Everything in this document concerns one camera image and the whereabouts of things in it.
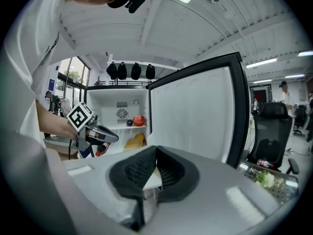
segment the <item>red apple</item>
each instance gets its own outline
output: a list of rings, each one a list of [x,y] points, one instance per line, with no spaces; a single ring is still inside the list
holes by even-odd
[[[134,125],[135,125],[135,126],[140,127],[140,126],[143,126],[143,125],[145,124],[146,119],[145,119],[144,116],[135,116],[135,117],[133,118],[133,122],[134,122]]]

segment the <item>black and white square marker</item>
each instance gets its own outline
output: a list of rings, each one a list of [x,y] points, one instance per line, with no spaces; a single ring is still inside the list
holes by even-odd
[[[67,115],[69,122],[77,132],[80,132],[85,124],[91,119],[92,111],[85,103],[77,104]]]

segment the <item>glass table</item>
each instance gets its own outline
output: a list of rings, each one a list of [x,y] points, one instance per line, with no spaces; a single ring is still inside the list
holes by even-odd
[[[298,179],[295,176],[264,168],[256,164],[251,164],[247,161],[240,161],[237,170],[254,182],[257,181],[258,174],[262,172],[267,171],[273,175],[274,185],[270,188],[264,189],[275,197],[281,205],[299,195]]]

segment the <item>blue sign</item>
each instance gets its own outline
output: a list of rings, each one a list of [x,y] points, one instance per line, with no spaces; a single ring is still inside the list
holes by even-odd
[[[53,91],[54,90],[54,80],[50,79],[50,82],[49,82],[49,91]]]

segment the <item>black ball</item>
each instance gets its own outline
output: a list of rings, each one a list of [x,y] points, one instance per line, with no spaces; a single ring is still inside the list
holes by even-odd
[[[133,121],[132,120],[128,120],[127,121],[127,126],[132,126],[133,125]]]

